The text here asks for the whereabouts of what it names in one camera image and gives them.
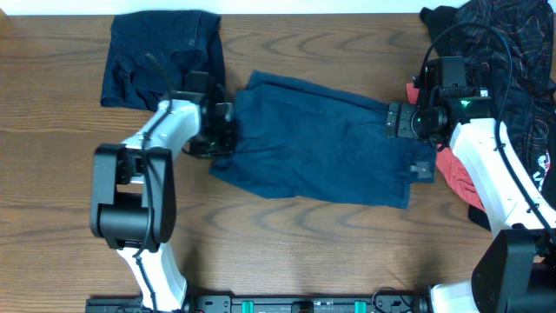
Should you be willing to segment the navy blue shorts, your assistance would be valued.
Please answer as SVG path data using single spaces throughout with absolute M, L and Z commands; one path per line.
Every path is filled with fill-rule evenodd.
M 235 95 L 235 151 L 210 173 L 265 198 L 405 209 L 412 184 L 434 182 L 436 153 L 385 137 L 387 113 L 371 98 L 255 71 Z

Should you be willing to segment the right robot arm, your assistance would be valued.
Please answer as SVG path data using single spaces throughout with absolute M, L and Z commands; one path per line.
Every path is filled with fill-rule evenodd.
M 437 284 L 417 312 L 553 312 L 555 210 L 528 177 L 488 85 L 462 57 L 426 62 L 414 78 L 415 105 L 391 103 L 384 134 L 449 148 L 470 176 L 493 242 L 472 276 Z

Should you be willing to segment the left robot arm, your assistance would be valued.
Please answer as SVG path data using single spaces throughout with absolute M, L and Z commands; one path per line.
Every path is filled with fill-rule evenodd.
M 94 154 L 89 226 L 130 267 L 136 298 L 90 298 L 88 312 L 187 312 L 188 282 L 170 238 L 176 222 L 174 163 L 229 157 L 236 122 L 228 92 L 209 73 L 190 71 L 156 113 L 119 144 Z

